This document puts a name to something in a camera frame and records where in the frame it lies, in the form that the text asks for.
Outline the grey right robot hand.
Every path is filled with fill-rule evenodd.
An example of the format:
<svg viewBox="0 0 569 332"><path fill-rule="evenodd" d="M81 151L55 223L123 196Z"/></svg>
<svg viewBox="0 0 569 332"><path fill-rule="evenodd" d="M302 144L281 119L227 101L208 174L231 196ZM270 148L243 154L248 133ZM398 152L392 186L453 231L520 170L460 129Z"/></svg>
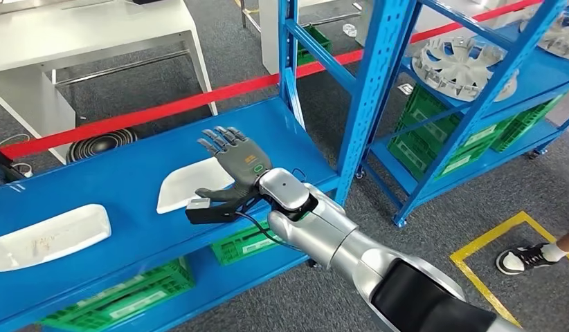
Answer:
<svg viewBox="0 0 569 332"><path fill-rule="evenodd" d="M215 202L241 199L252 191L257 180L273 167L267 154L249 137L235 127L216 126L204 129L203 138L197 142L217 159L234 180L228 189L210 190L199 188L195 194Z"/></svg>

